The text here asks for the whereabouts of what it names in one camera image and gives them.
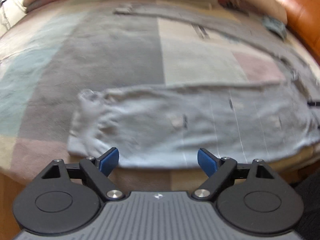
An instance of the screw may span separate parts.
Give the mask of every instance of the screw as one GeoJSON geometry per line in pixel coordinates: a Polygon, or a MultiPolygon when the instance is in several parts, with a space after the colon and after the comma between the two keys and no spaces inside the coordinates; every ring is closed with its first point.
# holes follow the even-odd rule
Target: screw
{"type": "Polygon", "coordinates": [[[109,198],[118,199],[122,197],[122,192],[120,190],[114,189],[107,192],[109,198]]]}
{"type": "Polygon", "coordinates": [[[210,191],[207,189],[197,189],[194,194],[197,197],[208,197],[210,195],[210,191]]]}

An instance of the triangular cutout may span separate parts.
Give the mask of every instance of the triangular cutout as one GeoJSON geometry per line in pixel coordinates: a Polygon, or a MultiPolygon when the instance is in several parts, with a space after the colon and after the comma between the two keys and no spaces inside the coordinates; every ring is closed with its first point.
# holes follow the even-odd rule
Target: triangular cutout
{"type": "Polygon", "coordinates": [[[256,177],[262,179],[274,179],[270,172],[262,165],[258,166],[256,177]]]}
{"type": "Polygon", "coordinates": [[[58,165],[53,165],[50,170],[46,172],[42,176],[42,179],[54,179],[54,178],[60,178],[60,171],[59,171],[59,166],[58,165]]]}

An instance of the patchwork blanket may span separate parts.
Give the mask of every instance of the patchwork blanket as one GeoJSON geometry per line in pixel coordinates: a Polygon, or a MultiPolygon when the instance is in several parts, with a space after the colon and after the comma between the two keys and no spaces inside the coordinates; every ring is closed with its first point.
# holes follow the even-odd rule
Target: patchwork blanket
{"type": "MultiPolygon", "coordinates": [[[[292,76],[274,55],[226,33],[165,17],[114,14],[114,9],[126,2],[167,3],[60,0],[30,12],[0,39],[0,169],[3,173],[25,183],[52,159],[77,160],[69,156],[67,141],[72,114],[78,106],[77,94],[83,89],[281,82],[292,76]]],[[[276,39],[258,20],[239,12],[169,4],[245,25],[276,39]]],[[[317,71],[315,63],[292,36],[286,42],[295,51],[302,51],[303,60],[310,64],[305,65],[308,71],[310,67],[317,71]]],[[[312,143],[305,145],[311,147],[304,149],[302,155],[295,152],[293,157],[299,157],[286,158],[285,164],[276,168],[283,170],[316,158],[312,143]]],[[[158,190],[179,189],[184,179],[197,186],[205,178],[199,170],[130,169],[117,169],[111,177],[121,181],[119,186],[130,183],[132,187],[141,186],[145,178],[154,183],[151,182],[154,178],[158,181],[153,186],[158,190]]]]}

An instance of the brown leather surface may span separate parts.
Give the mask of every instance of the brown leather surface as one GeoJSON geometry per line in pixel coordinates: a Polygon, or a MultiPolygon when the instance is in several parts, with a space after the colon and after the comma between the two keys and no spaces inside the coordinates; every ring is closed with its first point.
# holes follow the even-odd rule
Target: brown leather surface
{"type": "Polygon", "coordinates": [[[320,0],[279,0],[290,27],[320,63],[320,0]]]}

